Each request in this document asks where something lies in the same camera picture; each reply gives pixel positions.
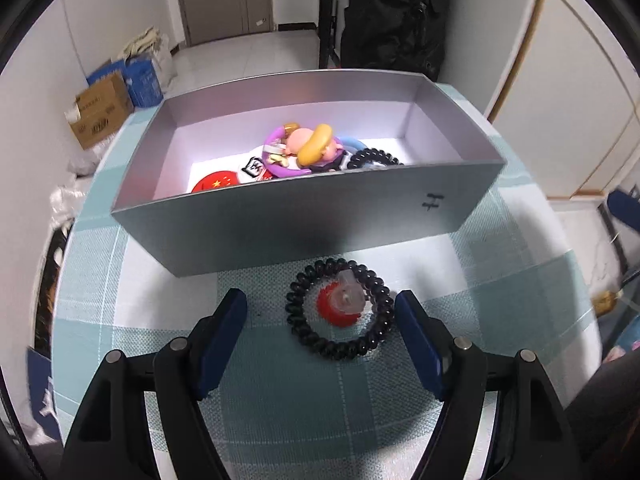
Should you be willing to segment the red round badge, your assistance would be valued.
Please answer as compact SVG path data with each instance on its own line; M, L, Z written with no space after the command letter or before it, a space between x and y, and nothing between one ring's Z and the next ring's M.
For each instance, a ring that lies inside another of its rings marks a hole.
M355 325L364 312L367 295L360 285L332 282L320 289L316 301L318 315L332 326Z

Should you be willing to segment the red china flag badge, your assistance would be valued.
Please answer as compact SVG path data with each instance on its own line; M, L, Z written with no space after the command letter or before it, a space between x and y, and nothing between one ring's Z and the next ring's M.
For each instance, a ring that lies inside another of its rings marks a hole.
M207 192L219 190L220 188L228 188L229 186L239 185L240 180L238 174L231 170L219 170L208 174L201 180L196 182L192 188L192 193Z

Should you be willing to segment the white round badge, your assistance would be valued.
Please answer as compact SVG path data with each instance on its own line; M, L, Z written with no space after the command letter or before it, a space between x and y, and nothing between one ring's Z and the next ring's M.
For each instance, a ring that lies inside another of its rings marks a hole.
M248 153L248 159L241 168L240 175L242 176L241 181L243 183L269 181L276 178L262 160L261 146L254 148L254 150Z

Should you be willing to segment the purple ring cartoon charm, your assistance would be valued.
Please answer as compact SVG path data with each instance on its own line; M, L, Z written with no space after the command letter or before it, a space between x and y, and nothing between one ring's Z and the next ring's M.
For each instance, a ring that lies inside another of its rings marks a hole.
M262 144L262 160L279 179L341 170L345 159L364 148L351 138L339 138L328 124L314 128L289 122L278 127Z

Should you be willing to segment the dark blue paper bag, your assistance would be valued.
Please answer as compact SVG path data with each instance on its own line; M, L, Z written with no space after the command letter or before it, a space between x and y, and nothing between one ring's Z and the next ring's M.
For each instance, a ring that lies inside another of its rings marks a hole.
M33 348L27 349L29 406L42 434L61 442L60 422L53 397L51 361Z

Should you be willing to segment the teal plaid tablecloth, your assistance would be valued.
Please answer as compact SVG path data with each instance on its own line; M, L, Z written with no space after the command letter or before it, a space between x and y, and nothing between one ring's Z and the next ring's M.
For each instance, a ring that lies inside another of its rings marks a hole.
M246 324L217 390L201 405L235 479L407 479L435 427L401 336L359 359L305 350L285 321L284 297L303 263L175 278L112 218L129 159L152 118L129 117L93 178L70 232L53 335L58 420L70 430L107 352L138 356L184 336L232 287L248 300ZM462 228L447 236L356 253L393 290L409 289L451 333L505 356L529 349L562 403L601 362L589 292L562 224L494 127L506 160Z

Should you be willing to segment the grey plastic parcel bag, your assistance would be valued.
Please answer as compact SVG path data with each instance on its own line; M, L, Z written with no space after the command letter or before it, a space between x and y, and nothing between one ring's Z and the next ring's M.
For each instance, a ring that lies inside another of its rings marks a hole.
M50 195L50 227L52 229L64 226L80 214L100 161L101 156L89 150L68 162L67 181L57 186Z

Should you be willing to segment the grey cardboard storage box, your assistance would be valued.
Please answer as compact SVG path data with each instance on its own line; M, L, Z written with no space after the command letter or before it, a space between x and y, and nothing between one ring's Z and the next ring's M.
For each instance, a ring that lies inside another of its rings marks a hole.
M274 170L262 147L289 122L326 124L393 166ZM196 89L145 128L113 218L171 274L269 266L454 232L504 161L425 76L304 70Z

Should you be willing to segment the black hanging garment bag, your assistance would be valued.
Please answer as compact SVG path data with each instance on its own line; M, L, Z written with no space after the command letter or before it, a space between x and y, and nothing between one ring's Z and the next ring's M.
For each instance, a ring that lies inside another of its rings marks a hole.
M341 66L435 81L445 61L449 10L450 0L348 0Z

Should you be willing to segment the brown cardboard box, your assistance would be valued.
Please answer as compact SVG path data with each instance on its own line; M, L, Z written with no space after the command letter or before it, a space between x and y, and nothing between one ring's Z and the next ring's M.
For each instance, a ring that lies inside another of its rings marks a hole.
M78 94L64 116L81 148L88 150L116 133L133 111L122 74L114 72Z

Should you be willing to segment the black metal rack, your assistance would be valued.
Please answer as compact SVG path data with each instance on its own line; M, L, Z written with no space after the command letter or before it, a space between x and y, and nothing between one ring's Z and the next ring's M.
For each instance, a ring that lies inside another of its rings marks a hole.
M340 57L336 50L338 19L344 13L341 0L319 0L317 34L319 38L318 67L340 66Z

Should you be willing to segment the blue cardboard box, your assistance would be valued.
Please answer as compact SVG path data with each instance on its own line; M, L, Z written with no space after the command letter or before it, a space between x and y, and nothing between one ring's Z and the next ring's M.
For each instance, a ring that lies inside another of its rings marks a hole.
M163 101L163 91L160 88L153 63L149 58L133 58L130 61L117 60L105 64L88 76L88 85L91 86L98 80L116 72L122 75L134 107L149 108L160 105Z

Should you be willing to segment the beige canvas tote bag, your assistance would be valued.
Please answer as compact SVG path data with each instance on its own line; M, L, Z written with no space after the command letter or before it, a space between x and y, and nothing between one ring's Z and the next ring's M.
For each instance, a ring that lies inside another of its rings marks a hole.
M150 27L142 34L131 39L117 55L119 60L132 62L138 58L145 58L152 62L160 88L166 91L175 76L174 59L169 49L169 38L157 27Z

